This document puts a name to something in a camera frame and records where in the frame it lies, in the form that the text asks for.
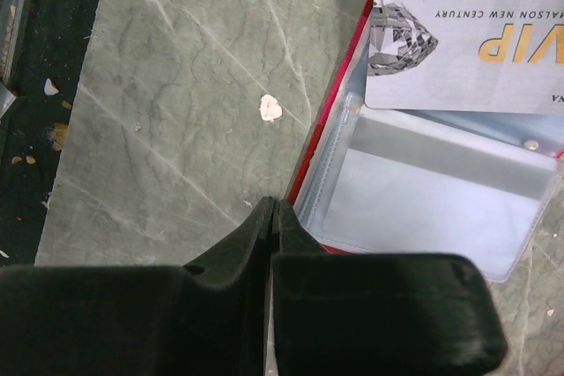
white speck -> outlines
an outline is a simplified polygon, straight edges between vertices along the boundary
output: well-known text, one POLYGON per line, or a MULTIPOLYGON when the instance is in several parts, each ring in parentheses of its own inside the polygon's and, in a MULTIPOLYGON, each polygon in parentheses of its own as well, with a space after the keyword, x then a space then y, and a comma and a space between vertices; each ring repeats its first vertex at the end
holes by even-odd
POLYGON ((48 193, 47 200, 45 202, 41 202, 45 206, 45 209, 49 210, 49 203, 51 203, 51 193, 48 193))
POLYGON ((157 258, 154 255, 146 254, 135 259, 136 264, 155 264, 157 258))
POLYGON ((261 111, 261 118, 266 122, 274 122, 282 116, 282 107, 279 105, 278 100, 270 96, 270 94, 265 94, 261 98, 259 110, 261 111))
POLYGON ((538 150, 538 141, 537 140, 527 140, 524 143, 524 147, 527 150, 535 151, 538 150))
POLYGON ((46 96, 54 96, 59 92, 59 89, 56 88, 55 84, 53 84, 51 78, 47 78, 45 80, 45 86, 43 87, 43 92, 45 92, 46 96))

paper card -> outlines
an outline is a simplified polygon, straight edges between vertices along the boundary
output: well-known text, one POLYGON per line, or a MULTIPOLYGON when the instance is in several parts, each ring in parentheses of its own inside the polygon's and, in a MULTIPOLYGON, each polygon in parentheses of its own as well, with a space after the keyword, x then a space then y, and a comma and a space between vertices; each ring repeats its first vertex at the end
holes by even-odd
POLYGON ((372 108, 564 114, 564 0, 374 0, 372 108))

black plastic object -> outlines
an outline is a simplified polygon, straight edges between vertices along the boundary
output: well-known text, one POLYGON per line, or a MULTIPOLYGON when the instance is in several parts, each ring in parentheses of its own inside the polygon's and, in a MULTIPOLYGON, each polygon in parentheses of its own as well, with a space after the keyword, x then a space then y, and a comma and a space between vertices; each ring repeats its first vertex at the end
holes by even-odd
POLYGON ((507 344, 482 276, 447 255, 280 255, 280 376, 479 376, 507 344))
POLYGON ((264 198, 184 267, 0 271, 6 375, 481 375, 507 345, 465 259, 335 256, 264 198))

marble slab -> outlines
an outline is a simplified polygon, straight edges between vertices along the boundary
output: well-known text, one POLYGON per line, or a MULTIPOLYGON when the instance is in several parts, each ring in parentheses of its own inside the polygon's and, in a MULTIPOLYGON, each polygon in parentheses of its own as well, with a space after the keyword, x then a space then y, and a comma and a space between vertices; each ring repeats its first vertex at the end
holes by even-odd
MULTIPOLYGON (((100 0, 36 263, 182 264, 282 196, 364 2, 100 0)), ((564 374, 563 208, 491 285, 494 374, 564 374)))
POLYGON ((493 375, 564 374, 564 183, 504 284, 491 284, 509 341, 493 375))

debris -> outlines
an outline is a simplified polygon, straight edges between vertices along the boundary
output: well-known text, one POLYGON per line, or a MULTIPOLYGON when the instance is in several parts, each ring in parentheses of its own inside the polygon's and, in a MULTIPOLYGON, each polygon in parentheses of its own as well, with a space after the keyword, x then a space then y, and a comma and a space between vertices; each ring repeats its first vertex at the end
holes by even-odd
POLYGON ((43 91, 45 92, 46 96, 54 96, 59 92, 59 89, 56 88, 55 84, 53 84, 51 78, 47 78, 45 80, 45 87, 43 87, 43 91))
POLYGON ((537 140, 527 140, 523 144, 524 148, 530 151, 538 150, 538 141, 537 140))
POLYGON ((55 129, 49 132, 49 138, 52 142, 51 148, 54 151, 61 151, 63 149, 68 129, 69 125, 67 125, 66 123, 56 123, 55 129))
POLYGON ((45 206, 45 209, 49 210, 49 203, 51 202, 51 193, 47 193, 47 200, 44 202, 41 202, 41 204, 43 204, 45 206))
POLYGON ((261 111, 261 118, 266 122, 274 122, 282 116, 282 106, 270 94, 265 94, 261 98, 259 110, 261 111))

